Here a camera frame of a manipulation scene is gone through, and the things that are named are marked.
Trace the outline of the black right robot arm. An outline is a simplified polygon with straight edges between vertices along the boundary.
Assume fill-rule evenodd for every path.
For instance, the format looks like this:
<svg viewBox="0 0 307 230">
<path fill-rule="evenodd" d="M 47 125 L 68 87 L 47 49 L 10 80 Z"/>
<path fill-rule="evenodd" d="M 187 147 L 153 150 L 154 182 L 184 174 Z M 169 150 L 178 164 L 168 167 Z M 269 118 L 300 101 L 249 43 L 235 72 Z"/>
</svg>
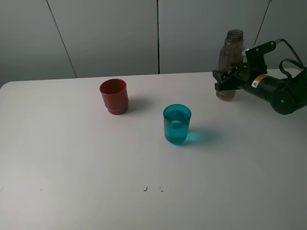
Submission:
<svg viewBox="0 0 307 230">
<path fill-rule="evenodd" d="M 266 70 L 250 70 L 246 63 L 229 73 L 213 71 L 215 90 L 244 90 L 270 103 L 274 111 L 288 115 L 307 105 L 307 68 L 295 77 L 278 79 Z"/>
</svg>

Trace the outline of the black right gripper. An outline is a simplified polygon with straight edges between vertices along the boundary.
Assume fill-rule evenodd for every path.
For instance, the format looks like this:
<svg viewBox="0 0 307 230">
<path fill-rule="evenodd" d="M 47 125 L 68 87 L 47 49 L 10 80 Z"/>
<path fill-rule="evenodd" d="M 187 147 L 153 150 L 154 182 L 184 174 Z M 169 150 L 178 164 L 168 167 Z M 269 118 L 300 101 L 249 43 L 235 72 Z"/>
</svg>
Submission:
<svg viewBox="0 0 307 230">
<path fill-rule="evenodd" d="M 229 71 L 213 71 L 217 80 L 214 88 L 217 92 L 243 90 L 265 101 L 285 97 L 285 79 L 274 78 L 267 73 L 250 73 L 246 66 L 233 67 Z"/>
</svg>

